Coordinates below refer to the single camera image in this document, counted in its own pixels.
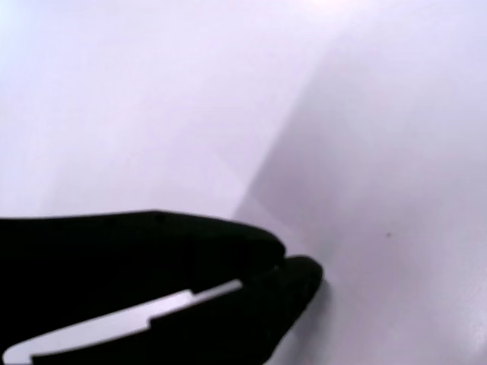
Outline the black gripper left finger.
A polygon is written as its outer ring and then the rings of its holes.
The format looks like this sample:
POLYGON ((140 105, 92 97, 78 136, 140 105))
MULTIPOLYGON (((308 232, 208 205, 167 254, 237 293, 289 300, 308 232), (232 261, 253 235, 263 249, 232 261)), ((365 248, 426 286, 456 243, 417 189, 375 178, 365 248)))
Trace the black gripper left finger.
POLYGON ((272 233, 139 211, 1 221, 1 348, 182 290, 201 292, 283 262, 272 233))

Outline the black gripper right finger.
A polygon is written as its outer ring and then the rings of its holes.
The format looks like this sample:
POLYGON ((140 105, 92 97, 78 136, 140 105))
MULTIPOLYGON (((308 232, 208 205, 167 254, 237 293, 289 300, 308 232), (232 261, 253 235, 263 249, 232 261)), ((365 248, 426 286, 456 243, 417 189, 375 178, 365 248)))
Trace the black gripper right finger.
POLYGON ((320 289, 323 268, 306 256, 239 290, 156 317, 143 332, 35 364, 264 364, 320 289))

